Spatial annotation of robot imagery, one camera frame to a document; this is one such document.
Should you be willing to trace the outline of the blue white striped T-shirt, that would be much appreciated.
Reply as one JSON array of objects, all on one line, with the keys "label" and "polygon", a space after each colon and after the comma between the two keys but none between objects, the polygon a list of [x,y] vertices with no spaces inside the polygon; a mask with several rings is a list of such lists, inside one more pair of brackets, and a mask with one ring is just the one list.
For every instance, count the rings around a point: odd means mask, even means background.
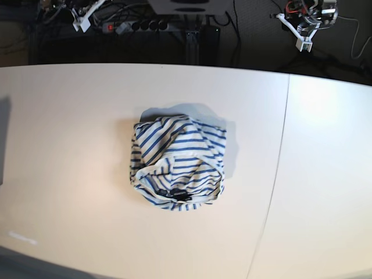
[{"label": "blue white striped T-shirt", "polygon": [[196,210],[224,191],[227,131],[189,115],[137,123],[131,139],[130,182],[166,210]]}]

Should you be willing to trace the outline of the white power strip with plugs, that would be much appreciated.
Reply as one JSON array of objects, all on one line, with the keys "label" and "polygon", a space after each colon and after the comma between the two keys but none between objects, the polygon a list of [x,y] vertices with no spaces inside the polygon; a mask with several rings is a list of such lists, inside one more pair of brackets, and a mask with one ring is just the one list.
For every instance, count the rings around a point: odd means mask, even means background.
[{"label": "white power strip with plugs", "polygon": [[143,20],[124,21],[121,23],[107,22],[101,27],[103,34],[123,35],[125,33],[169,31],[170,24],[165,21]]}]

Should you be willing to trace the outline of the grey box under table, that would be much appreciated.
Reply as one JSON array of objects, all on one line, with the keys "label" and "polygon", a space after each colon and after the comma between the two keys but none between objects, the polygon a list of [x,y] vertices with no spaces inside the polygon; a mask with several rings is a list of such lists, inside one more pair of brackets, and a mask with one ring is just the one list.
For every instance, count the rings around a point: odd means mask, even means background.
[{"label": "grey box under table", "polygon": [[222,15],[232,1],[226,0],[148,0],[158,15]]}]

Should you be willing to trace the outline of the black power adapter box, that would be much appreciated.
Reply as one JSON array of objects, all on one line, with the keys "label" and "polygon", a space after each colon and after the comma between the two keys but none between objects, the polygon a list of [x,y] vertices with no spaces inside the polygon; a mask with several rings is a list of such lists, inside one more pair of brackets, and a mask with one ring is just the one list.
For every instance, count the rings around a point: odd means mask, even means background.
[{"label": "black power adapter box", "polygon": [[220,45],[220,29],[217,26],[205,25],[199,33],[199,60],[203,66],[214,66]]}]

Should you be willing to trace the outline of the aluminium table leg post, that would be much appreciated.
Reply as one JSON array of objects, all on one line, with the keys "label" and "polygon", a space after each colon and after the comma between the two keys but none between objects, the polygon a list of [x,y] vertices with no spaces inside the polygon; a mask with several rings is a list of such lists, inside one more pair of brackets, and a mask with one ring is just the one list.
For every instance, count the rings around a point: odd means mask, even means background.
[{"label": "aluminium table leg post", "polygon": [[188,65],[199,65],[199,32],[185,33],[185,61]]}]

